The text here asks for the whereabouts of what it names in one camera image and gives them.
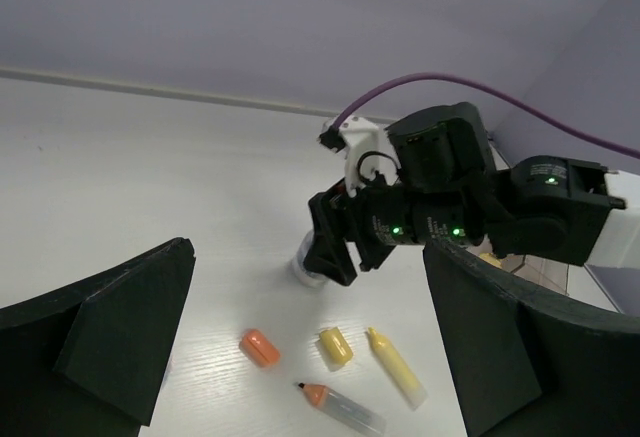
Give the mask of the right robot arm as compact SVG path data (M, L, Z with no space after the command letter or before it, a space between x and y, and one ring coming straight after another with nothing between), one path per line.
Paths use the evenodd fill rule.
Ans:
M344 154L345 170L309 202L313 228L293 268L310 285L348 286L395 248L434 240L489 242L499 258L639 265L637 175L556 156L500 170L469 103L424 109L387 128L335 119L319 140Z

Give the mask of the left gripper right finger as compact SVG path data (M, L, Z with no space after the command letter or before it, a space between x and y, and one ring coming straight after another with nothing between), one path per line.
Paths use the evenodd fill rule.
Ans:
M467 435L638 435L638 318L447 242L423 261Z

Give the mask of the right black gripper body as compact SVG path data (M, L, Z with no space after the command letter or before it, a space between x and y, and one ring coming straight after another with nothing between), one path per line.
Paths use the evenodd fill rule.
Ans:
M346 244L357 271L381 267L398 246L421 245L430 240L428 217L418 196L403 186L366 188L350 197L342 184L332 204L342 209L347 227Z

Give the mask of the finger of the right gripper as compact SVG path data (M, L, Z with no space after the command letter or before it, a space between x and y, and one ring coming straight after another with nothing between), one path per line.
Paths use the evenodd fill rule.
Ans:
M340 217L342 209L332 204L334 198L340 195L326 191L309 200L313 243L304 264L308 270L341 286L350 286L357 272L346 244L347 227Z

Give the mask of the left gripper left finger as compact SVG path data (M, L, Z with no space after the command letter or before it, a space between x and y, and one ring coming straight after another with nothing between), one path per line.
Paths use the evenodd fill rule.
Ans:
M136 436L151 423L195 267L174 238L1 310L4 436Z

